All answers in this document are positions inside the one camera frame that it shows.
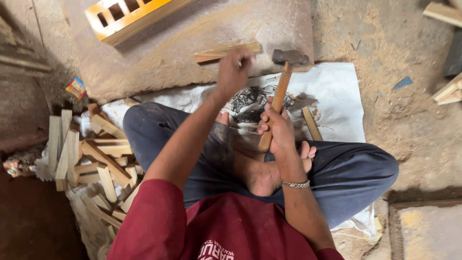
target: person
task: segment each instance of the person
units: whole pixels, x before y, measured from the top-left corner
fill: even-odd
[[[269,153],[235,145],[220,110],[254,58],[238,49],[221,59],[217,87],[192,114],[152,102],[128,109],[123,127],[146,174],[107,259],[343,259],[329,228],[379,198],[397,162],[367,143],[296,144],[272,99],[258,128],[274,122]]]

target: dark blue pants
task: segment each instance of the dark blue pants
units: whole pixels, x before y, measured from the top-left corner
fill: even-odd
[[[146,171],[189,114],[153,102],[131,107],[123,119],[128,141]],[[284,194],[259,197],[233,176],[233,131],[215,122],[183,192],[188,208],[202,198],[235,192],[284,207]],[[317,149],[309,174],[311,190],[330,228],[378,199],[398,177],[393,156],[367,143],[308,141]],[[274,160],[271,154],[265,161]]]

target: hammer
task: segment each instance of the hammer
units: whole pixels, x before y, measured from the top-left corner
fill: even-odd
[[[302,55],[298,50],[274,50],[272,60],[274,63],[285,62],[284,70],[282,71],[278,87],[274,93],[273,102],[271,103],[271,107],[276,110],[276,112],[281,113],[282,104],[286,97],[287,86],[292,76],[293,65],[305,65],[309,58],[307,55]],[[272,126],[274,122],[270,119],[267,124],[269,130],[263,133],[258,143],[258,149],[262,152],[268,152],[271,139],[273,138]]]

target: blue paper scrap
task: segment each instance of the blue paper scrap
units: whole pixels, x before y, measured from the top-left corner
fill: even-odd
[[[396,84],[396,86],[394,86],[391,90],[395,90],[395,89],[400,88],[400,87],[411,85],[412,83],[413,83],[412,79],[409,76],[407,76],[406,78],[401,80],[400,83]]]

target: yellow painted wooden frame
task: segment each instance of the yellow painted wooden frame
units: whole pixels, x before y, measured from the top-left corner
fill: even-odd
[[[102,0],[85,10],[84,13],[100,41],[117,45],[194,1],[151,0],[145,4],[143,0],[136,0],[140,7],[130,12],[124,0]],[[115,4],[119,5],[123,13],[123,17],[117,21],[109,10]],[[100,13],[107,22],[107,26],[103,26],[98,17]]]

